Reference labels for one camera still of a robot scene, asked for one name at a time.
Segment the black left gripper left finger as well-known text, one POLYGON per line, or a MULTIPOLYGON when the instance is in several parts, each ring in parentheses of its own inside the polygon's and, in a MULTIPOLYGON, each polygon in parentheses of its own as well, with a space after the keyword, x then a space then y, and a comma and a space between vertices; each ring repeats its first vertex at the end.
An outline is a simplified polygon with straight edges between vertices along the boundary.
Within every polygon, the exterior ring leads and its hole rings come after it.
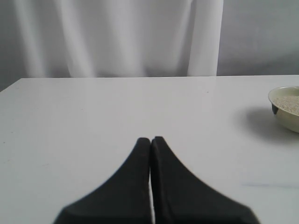
POLYGON ((64 207, 56 224, 150 223, 150 140, 139 138, 128 158, 100 187, 64 207))

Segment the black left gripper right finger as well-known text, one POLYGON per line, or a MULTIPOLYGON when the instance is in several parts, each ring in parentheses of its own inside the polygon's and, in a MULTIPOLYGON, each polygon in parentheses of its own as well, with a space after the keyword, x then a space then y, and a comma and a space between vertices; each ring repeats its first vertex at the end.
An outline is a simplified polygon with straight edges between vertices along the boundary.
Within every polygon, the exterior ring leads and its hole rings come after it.
POLYGON ((150 150, 157 224, 257 224, 252 210, 214 190, 190 172, 163 137, 150 150))

